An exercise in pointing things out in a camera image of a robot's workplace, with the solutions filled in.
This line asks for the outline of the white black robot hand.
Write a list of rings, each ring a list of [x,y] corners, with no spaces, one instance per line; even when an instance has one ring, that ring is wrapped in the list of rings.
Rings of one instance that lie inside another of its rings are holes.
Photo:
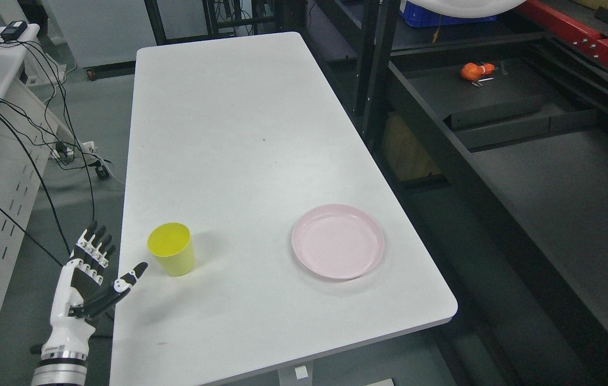
[[[40,359],[87,359],[98,318],[130,293],[148,267],[140,262],[106,284],[103,274],[116,249],[112,235],[96,221],[78,237],[59,274],[49,318],[51,334]]]

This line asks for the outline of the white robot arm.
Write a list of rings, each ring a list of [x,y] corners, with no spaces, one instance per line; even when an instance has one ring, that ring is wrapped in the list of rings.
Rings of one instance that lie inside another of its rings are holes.
[[[31,385],[84,385],[87,377],[87,354],[71,350],[40,356]]]

